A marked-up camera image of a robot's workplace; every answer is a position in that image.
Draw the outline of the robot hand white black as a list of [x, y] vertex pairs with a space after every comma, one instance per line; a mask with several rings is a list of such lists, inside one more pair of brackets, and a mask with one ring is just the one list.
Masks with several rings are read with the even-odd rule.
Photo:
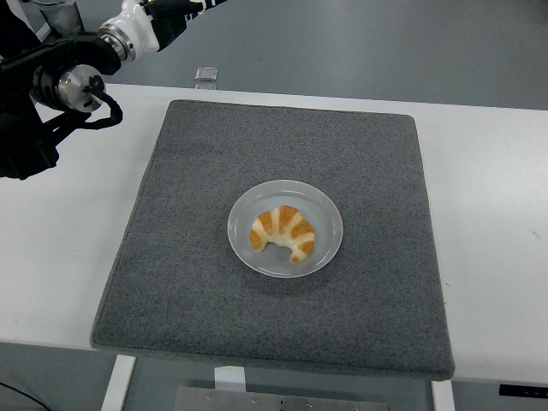
[[224, 0], [125, 1], [121, 13], [103, 23], [99, 35], [123, 62], [134, 61], [146, 52], [165, 49], [192, 19], [222, 3]]

